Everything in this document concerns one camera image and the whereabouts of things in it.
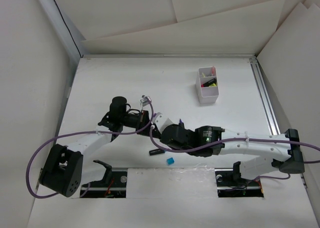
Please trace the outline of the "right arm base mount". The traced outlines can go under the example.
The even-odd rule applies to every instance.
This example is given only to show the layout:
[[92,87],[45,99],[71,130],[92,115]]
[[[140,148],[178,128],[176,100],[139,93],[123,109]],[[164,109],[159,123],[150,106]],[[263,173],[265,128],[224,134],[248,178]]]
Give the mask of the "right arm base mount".
[[232,168],[215,169],[217,195],[219,198],[264,197],[261,182],[241,177],[238,161]]

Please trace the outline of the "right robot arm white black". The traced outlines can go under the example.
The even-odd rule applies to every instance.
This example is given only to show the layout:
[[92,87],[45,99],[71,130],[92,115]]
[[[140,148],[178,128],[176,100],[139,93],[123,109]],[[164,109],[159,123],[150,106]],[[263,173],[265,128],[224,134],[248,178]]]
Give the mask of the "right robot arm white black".
[[195,157],[229,154],[254,156],[251,160],[233,164],[231,179],[238,185],[276,170],[286,174],[305,171],[299,133],[295,129],[288,129],[279,135],[260,136],[213,126],[192,131],[177,124],[158,131],[152,125],[149,137],[157,148],[172,153],[187,153]]

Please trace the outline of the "blue highlighter cap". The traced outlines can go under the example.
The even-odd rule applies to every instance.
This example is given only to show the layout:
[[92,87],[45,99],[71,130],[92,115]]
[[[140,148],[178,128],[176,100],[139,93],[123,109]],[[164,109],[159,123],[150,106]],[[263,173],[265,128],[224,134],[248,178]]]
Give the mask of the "blue highlighter cap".
[[171,158],[168,158],[168,159],[166,160],[166,163],[167,163],[167,165],[173,165],[173,164],[175,163],[175,160],[174,160],[173,157],[171,157]]

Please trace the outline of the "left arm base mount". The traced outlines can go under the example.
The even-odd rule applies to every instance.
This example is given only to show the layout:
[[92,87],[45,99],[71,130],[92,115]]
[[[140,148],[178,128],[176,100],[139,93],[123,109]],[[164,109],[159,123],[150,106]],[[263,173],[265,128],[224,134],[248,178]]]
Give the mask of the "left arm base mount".
[[80,198],[126,198],[127,168],[113,168],[111,165],[94,160],[82,174]]

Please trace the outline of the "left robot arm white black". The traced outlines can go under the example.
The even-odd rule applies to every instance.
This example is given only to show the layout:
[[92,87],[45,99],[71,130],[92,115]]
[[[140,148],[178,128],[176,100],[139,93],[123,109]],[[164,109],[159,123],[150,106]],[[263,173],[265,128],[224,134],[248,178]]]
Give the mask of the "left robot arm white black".
[[83,131],[79,140],[68,145],[55,144],[50,149],[39,183],[57,194],[72,196],[82,184],[83,164],[91,154],[124,135],[124,127],[134,129],[133,134],[150,129],[155,114],[150,97],[142,97],[140,106],[137,114],[131,113],[126,98],[114,97],[96,130]]

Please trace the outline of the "pink cap black highlighter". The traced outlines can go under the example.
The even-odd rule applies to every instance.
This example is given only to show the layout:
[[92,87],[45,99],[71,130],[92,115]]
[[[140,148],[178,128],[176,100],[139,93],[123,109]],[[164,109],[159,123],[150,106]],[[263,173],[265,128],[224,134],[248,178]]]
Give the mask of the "pink cap black highlighter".
[[214,84],[214,81],[207,81],[201,85],[201,87],[209,87],[211,84]]

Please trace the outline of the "pink clear pen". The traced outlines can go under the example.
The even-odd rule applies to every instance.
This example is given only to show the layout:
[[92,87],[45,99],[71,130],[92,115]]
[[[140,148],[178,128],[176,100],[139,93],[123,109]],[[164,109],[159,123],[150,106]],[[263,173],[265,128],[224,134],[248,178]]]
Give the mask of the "pink clear pen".
[[211,76],[215,76],[216,75],[216,68],[214,66],[212,66],[211,68]]

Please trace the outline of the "yellow cap black highlighter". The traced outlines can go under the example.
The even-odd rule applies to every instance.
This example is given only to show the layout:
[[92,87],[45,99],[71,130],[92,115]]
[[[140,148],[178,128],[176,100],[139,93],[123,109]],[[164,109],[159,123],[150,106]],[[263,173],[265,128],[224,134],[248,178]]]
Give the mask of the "yellow cap black highlighter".
[[207,81],[207,82],[205,82],[205,83],[203,83],[203,84],[201,85],[201,87],[215,87],[215,86],[217,86],[217,80],[216,80],[216,78],[211,79],[211,80],[209,80],[209,81]]

